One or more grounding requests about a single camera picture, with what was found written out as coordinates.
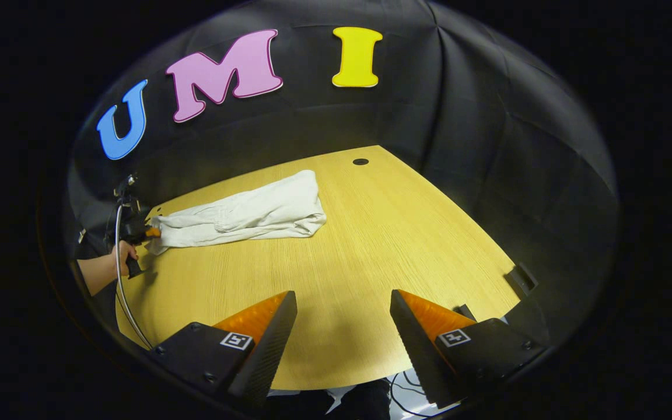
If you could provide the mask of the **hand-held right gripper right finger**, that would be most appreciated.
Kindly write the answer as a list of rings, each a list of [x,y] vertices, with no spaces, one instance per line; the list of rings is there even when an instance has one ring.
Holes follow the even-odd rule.
[[[443,408],[504,388],[547,346],[496,317],[477,322],[394,289],[390,316],[429,402]]]

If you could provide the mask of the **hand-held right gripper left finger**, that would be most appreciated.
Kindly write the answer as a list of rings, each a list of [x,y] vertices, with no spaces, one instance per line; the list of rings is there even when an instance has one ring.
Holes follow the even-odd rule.
[[[296,293],[286,290],[213,326],[191,322],[155,346],[151,357],[205,398],[260,410],[296,316]]]

